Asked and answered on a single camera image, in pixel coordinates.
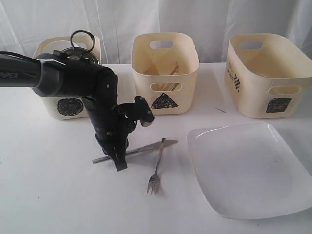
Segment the white tablecloth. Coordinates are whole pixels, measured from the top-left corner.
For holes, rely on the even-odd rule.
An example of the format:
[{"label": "white tablecloth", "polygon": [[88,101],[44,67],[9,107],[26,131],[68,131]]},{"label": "white tablecloth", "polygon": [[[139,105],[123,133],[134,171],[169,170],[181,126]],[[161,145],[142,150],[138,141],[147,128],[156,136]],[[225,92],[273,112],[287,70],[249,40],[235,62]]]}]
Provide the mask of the white tablecloth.
[{"label": "white tablecloth", "polygon": [[[120,103],[132,101],[131,66],[110,67],[119,75]],[[112,162],[93,165],[103,153],[89,119],[54,120],[31,89],[0,88],[0,233],[311,234],[312,209],[245,221],[223,218],[207,203],[191,167],[187,133],[255,121],[234,106],[224,69],[224,63],[201,64],[188,112],[156,116],[129,135],[129,149],[163,137],[179,140],[164,151],[158,196],[146,194],[157,152],[128,159],[121,172]],[[266,121],[312,175],[311,101],[310,89],[292,117]]]}]

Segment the fork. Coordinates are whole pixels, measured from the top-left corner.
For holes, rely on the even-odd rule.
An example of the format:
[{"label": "fork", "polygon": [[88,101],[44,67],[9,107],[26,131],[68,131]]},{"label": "fork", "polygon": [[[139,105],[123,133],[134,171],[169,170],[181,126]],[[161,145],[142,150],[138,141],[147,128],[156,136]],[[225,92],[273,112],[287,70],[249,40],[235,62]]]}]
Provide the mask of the fork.
[{"label": "fork", "polygon": [[147,193],[149,192],[149,190],[151,190],[151,194],[154,192],[155,194],[157,194],[159,187],[160,187],[160,178],[158,175],[158,167],[162,158],[162,152],[164,149],[164,141],[165,138],[162,139],[161,141],[161,145],[160,145],[160,150],[159,150],[159,159],[155,168],[155,172],[154,174],[152,174],[150,180],[148,181],[148,185],[147,185]]}]

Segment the white backdrop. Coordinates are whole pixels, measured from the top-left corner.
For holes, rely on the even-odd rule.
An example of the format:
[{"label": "white backdrop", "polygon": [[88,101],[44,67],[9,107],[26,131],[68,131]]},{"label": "white backdrop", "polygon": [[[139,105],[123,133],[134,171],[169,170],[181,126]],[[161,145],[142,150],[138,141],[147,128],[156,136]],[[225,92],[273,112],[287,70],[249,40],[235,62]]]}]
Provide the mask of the white backdrop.
[{"label": "white backdrop", "polygon": [[312,58],[312,0],[0,0],[0,50],[32,56],[77,29],[101,38],[102,63],[130,63],[134,38],[151,32],[188,34],[201,62],[225,61],[240,33],[286,36]]}]

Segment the plastic bin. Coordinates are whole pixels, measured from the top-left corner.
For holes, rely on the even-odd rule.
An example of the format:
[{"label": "plastic bin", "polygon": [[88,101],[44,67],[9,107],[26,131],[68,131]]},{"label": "plastic bin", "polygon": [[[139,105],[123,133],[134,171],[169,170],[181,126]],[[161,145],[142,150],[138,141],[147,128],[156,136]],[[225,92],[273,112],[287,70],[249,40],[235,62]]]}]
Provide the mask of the plastic bin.
[{"label": "plastic bin", "polygon": [[[100,39],[96,36],[94,36],[94,38],[95,38],[95,45],[91,52],[97,57],[99,61],[101,61]],[[34,54],[34,58],[38,56],[39,54],[42,54],[43,52],[45,52],[46,46],[56,41],[69,41],[70,42],[70,36],[50,38],[48,40],[45,40],[37,48]],[[89,35],[75,35],[73,37],[73,42],[85,44],[87,49],[92,47],[92,39],[89,37]],[[77,97],[41,97],[41,100],[43,101],[49,115],[55,119],[63,120],[63,119],[81,118],[81,117],[88,116],[80,98],[77,98]]]},{"label": "plastic bin", "polygon": [[242,114],[288,117],[312,84],[312,61],[283,36],[236,35],[229,41],[225,82]]},{"label": "plastic bin", "polygon": [[[168,41],[171,47],[164,46]],[[152,42],[158,43],[158,48],[152,48]],[[153,33],[134,40],[136,93],[145,97],[155,115],[181,114],[190,108],[198,68],[198,54],[188,35]]]}]

